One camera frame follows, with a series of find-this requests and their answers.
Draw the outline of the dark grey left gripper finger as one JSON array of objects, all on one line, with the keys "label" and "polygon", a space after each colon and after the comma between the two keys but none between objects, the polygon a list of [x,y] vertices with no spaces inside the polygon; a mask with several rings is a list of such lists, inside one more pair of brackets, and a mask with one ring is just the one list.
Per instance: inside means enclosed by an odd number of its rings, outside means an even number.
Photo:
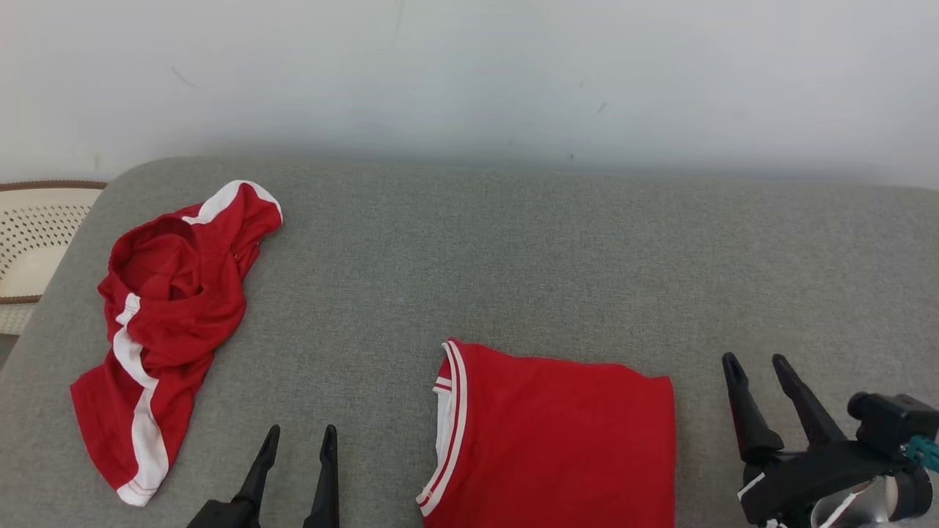
[{"label": "dark grey left gripper finger", "polygon": [[279,447],[279,425],[272,425],[256,455],[248,474],[233,498],[233,502],[246,502],[252,508],[260,508],[267,485],[268,472],[271,471],[277,457]]},{"label": "dark grey left gripper finger", "polygon": [[320,474],[303,528],[340,528],[337,428],[327,425],[319,452]]}]

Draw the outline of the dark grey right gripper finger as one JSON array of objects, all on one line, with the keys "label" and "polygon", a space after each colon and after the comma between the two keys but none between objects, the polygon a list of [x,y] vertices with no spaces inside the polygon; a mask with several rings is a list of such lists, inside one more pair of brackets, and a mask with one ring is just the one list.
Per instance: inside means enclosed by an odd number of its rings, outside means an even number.
[{"label": "dark grey right gripper finger", "polygon": [[784,355],[772,355],[772,367],[775,369],[784,394],[794,405],[805,437],[807,437],[808,448],[820,448],[847,441],[847,437],[826,411],[822,402],[808,387],[808,384],[801,380]]},{"label": "dark grey right gripper finger", "polygon": [[731,352],[725,353],[722,367],[740,458],[745,464],[765,464],[783,450],[783,441],[766,424],[738,358]]}]

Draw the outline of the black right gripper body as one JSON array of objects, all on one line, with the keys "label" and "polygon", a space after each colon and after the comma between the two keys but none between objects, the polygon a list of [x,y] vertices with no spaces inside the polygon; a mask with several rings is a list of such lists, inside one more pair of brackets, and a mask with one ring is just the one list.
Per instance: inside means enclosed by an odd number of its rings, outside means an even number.
[{"label": "black right gripper body", "polygon": [[888,455],[862,441],[840,441],[785,457],[762,450],[745,462],[738,500],[749,524],[788,521],[812,502],[872,478],[911,468],[902,455]]}]

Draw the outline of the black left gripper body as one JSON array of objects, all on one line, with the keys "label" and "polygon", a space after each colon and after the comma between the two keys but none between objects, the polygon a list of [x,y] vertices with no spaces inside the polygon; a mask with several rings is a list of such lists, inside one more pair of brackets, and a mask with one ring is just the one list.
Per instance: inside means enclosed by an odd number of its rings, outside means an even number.
[{"label": "black left gripper body", "polygon": [[260,528],[258,507],[246,501],[209,500],[186,528]]}]

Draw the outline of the red shorts with white stripe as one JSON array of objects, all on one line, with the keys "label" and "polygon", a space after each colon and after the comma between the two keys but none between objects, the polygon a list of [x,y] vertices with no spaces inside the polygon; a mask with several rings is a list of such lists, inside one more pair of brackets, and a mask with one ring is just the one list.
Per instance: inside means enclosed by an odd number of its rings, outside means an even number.
[{"label": "red shorts with white stripe", "polygon": [[246,312],[244,280],[284,223],[248,180],[119,237],[98,285],[110,344],[70,385],[87,453],[122,502],[144,507],[177,460],[215,351]]}]

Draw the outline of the red jersey with white trim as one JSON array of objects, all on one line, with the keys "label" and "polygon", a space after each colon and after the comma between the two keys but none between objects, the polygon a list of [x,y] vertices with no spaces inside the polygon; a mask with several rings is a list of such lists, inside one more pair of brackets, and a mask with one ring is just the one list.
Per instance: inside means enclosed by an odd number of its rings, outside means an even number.
[{"label": "red jersey with white trim", "polygon": [[423,528],[676,528],[670,378],[442,348]]}]

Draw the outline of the cream laundry basket brown rim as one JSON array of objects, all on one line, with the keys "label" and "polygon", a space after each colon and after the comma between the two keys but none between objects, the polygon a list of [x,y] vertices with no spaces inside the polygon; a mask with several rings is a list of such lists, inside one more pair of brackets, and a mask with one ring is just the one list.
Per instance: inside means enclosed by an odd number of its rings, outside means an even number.
[{"label": "cream laundry basket brown rim", "polygon": [[19,335],[106,183],[0,183],[0,334]]}]

